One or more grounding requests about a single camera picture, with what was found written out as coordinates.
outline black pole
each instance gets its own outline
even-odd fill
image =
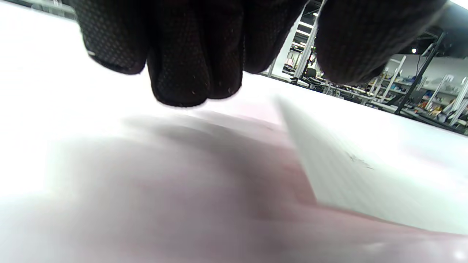
[[[408,98],[411,96],[411,93],[413,93],[413,90],[416,88],[416,86],[421,81],[421,79],[423,79],[423,74],[425,73],[425,71],[426,71],[427,67],[429,66],[430,62],[432,61],[432,59],[436,55],[437,51],[439,50],[440,43],[442,43],[442,40],[444,39],[445,35],[446,35],[445,32],[442,32],[442,34],[440,34],[439,39],[437,40],[436,44],[434,45],[434,48],[432,49],[431,53],[427,57],[426,61],[424,62],[423,67],[421,68],[421,70],[417,74],[416,79],[414,80],[413,84],[411,84],[411,87],[406,92],[406,95],[403,98],[400,105],[398,106],[398,108],[396,109],[395,114],[397,114],[397,115],[400,114],[400,111],[405,106],[405,103],[408,100]]]

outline pink tinted surface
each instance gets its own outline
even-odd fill
[[[2,262],[459,262],[467,238],[315,203],[286,134],[199,112],[48,150],[46,190],[3,198]]]

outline glove finger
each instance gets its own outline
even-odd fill
[[[145,66],[148,41],[142,2],[72,0],[88,54],[116,72],[137,74]]]
[[[227,98],[241,87],[244,47],[242,1],[206,0],[199,14],[203,18],[212,80],[209,98]]]
[[[245,0],[245,65],[265,70],[278,55],[307,0]]]
[[[152,7],[148,72],[156,99],[192,107],[210,93],[210,75],[200,27],[188,1],[158,1]]]
[[[327,1],[314,44],[320,68],[335,83],[354,84],[377,76],[376,69],[413,41],[445,2]]]

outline white metal frame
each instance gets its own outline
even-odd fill
[[[271,78],[271,74],[273,73],[273,68],[275,67],[276,59],[278,56],[275,57],[273,62],[270,64],[270,68],[268,69],[267,77]]]
[[[453,116],[452,120],[450,121],[450,126],[453,126],[463,111],[466,109],[468,105],[468,100],[465,99],[466,95],[468,94],[468,81],[463,85],[463,89],[458,93],[457,98],[453,103],[452,110],[456,110],[455,115]]]
[[[382,98],[379,100],[379,102],[384,102],[385,101],[385,98],[387,97],[388,91],[392,87],[393,82],[396,79],[396,76],[398,75],[398,73],[402,69],[402,66],[403,66],[403,63],[405,63],[405,60],[406,60],[406,56],[403,56],[403,58],[400,61],[396,60],[396,59],[393,59],[393,58],[390,59],[391,62],[398,63],[398,67],[396,68],[395,73],[393,74],[393,77],[390,80],[390,83],[388,84],[387,89],[385,89],[385,92],[383,93]]]
[[[385,79],[385,75],[384,75],[383,78],[377,78],[377,79],[375,80],[375,82],[378,81],[379,83],[377,84],[377,89],[375,90],[375,92],[372,92],[372,93],[374,93],[373,99],[375,99],[375,98],[377,97],[377,94],[379,93],[380,88],[382,88],[382,83],[383,83],[384,79]]]
[[[371,90],[369,91],[369,93],[374,93],[374,89],[375,89],[375,86],[377,84],[377,81],[379,81],[378,77],[374,79],[374,84],[372,84],[372,87],[371,87]]]
[[[318,16],[315,18],[314,25],[313,25],[313,27],[312,27],[312,31],[310,32],[310,36],[309,36],[309,38],[307,39],[306,47],[304,48],[304,54],[303,54],[303,56],[300,58],[299,65],[298,65],[298,67],[296,68],[296,71],[294,72],[294,78],[299,78],[299,77],[300,77],[300,75],[301,75],[302,72],[304,71],[304,68],[305,68],[306,65],[307,65],[307,61],[308,61],[309,58],[310,58],[310,53],[311,53],[311,50],[312,50],[312,45],[314,44],[315,36],[317,35],[317,31],[318,31],[318,21],[319,21],[320,13],[322,12],[322,8],[323,8],[323,6],[325,5],[325,2],[326,2],[326,1],[327,1],[327,0],[323,0],[323,1],[322,1],[322,5],[320,5],[320,9],[319,9],[319,12],[318,12]]]
[[[416,90],[420,90],[423,86],[424,86],[424,83],[426,82],[427,80],[427,77],[424,77],[418,84],[418,86],[416,87]]]
[[[442,81],[440,82],[440,84],[437,86],[436,90],[434,90],[434,93],[432,94],[432,96],[429,98],[427,104],[426,104],[426,107],[425,109],[426,110],[429,110],[432,106],[432,102],[434,101],[437,93],[439,93],[440,89],[442,88],[442,85],[444,85],[444,83],[447,81],[447,77],[448,75],[446,74],[443,78],[442,78]]]

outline desk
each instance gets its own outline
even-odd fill
[[[273,78],[276,78],[276,79],[279,79],[279,80],[282,80],[282,81],[286,81],[288,83],[291,82],[291,78],[293,77],[292,75],[288,75],[288,74],[286,74],[284,72],[281,72],[280,74],[271,74],[271,76]],[[303,85],[303,86],[309,86],[308,83],[303,82],[302,80],[298,80],[298,83]]]
[[[296,71],[291,65],[288,65],[288,64],[285,64],[283,66],[283,70],[286,70],[288,72],[292,72],[294,74],[294,72]]]
[[[386,105],[386,104],[383,104],[383,103],[380,103],[380,102],[370,102],[370,104],[374,105],[374,106],[377,106],[381,109],[384,109],[385,111],[388,111],[390,113],[394,113],[397,109],[397,107],[392,107],[392,106],[389,106],[389,105]]]
[[[376,95],[375,97],[376,97],[376,98],[378,98],[378,99],[381,99],[381,98],[382,98],[382,96],[380,96],[380,95]],[[384,100],[386,100],[386,101],[390,101],[390,100],[392,100],[392,99],[391,99],[391,98],[387,98],[387,97],[385,97],[385,99],[384,99]]]
[[[383,222],[468,233],[462,136],[247,73],[228,100],[165,107],[147,72],[89,59],[72,21],[0,2],[5,24],[0,262],[412,263],[468,253],[466,237]],[[41,52],[24,52],[30,43]],[[369,140],[377,132],[392,135],[385,149]],[[435,139],[442,150],[427,145]]]
[[[330,86],[331,89],[335,89],[335,90],[338,90],[340,93],[346,93],[346,94],[350,94],[352,96],[355,96],[355,97],[358,97],[358,98],[361,98],[361,104],[362,105],[365,105],[368,101],[371,101],[372,100],[372,97],[368,97],[368,96],[365,96],[365,95],[361,95],[361,94],[357,94],[357,93],[354,93],[352,91],[349,91],[349,90],[345,90],[345,89],[342,89],[342,88],[337,88],[337,87],[334,87],[334,86]]]
[[[362,90],[362,89],[359,89],[359,88],[355,88],[355,87],[352,87],[352,86],[348,86],[348,85],[341,85],[341,86],[346,87],[346,88],[350,88],[350,89],[354,89],[354,90],[356,90],[356,91],[358,91],[358,92],[361,92],[361,93],[368,93],[368,92],[366,92],[365,90]]]
[[[464,120],[457,120],[457,123],[463,126],[467,126],[467,121]]]

